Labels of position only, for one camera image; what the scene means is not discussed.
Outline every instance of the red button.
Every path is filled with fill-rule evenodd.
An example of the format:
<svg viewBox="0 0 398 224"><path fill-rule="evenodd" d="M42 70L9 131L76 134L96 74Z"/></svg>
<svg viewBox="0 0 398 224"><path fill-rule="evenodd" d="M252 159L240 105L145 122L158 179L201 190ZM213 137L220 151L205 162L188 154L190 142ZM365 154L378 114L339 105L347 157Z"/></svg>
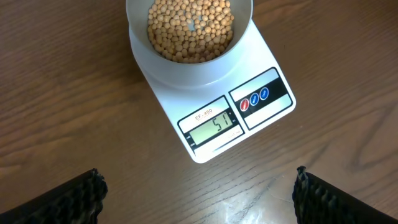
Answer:
<svg viewBox="0 0 398 224"><path fill-rule="evenodd" d="M249 100L248 99L243 99L241 101L241 111L245 112L249 109Z"/></svg>

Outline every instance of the white bowl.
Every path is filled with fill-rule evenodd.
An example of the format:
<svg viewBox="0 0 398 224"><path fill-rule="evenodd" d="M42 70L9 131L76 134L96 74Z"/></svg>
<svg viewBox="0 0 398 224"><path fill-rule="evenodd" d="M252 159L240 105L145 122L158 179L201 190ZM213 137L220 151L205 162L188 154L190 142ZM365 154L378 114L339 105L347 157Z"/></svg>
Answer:
<svg viewBox="0 0 398 224"><path fill-rule="evenodd" d="M127 18L130 34L133 35L132 47L136 60L158 81L177 88L194 88L223 78L243 55L243 50L236 46L246 33L253 9L252 0L230 0L230 2L231 13L235 17L232 25L234 37L224 54L209 62L183 64L163 58L149 41L148 10L154 0L127 0Z"/></svg>

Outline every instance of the pile of soybeans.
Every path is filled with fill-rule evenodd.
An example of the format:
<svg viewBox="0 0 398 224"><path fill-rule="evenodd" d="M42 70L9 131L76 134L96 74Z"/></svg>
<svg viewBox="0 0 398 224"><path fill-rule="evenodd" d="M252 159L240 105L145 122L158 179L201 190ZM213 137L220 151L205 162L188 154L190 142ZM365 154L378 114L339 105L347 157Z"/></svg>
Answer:
<svg viewBox="0 0 398 224"><path fill-rule="evenodd" d="M155 0L148 37L168 60L200 63L220 56L233 38L231 3L224 0Z"/></svg>

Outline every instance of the brown wooden surface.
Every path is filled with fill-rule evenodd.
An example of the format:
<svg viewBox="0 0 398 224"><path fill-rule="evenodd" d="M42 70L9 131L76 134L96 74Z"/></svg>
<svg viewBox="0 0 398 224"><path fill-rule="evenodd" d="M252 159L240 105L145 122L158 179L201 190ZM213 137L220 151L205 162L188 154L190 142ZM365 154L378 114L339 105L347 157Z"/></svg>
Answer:
<svg viewBox="0 0 398 224"><path fill-rule="evenodd" d="M297 107L196 164L134 61L124 1L3 0L0 212L95 167L100 223L295 223L305 165L398 218L397 15L395 0L255 1Z"/></svg>

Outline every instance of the button panel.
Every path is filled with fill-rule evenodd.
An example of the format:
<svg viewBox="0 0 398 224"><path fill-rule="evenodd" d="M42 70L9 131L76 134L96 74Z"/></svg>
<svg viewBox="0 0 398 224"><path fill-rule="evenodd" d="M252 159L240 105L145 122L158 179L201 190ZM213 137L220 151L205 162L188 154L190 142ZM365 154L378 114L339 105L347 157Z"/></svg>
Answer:
<svg viewBox="0 0 398 224"><path fill-rule="evenodd" d="M275 68L231 90L229 95L249 130L293 105Z"/></svg>

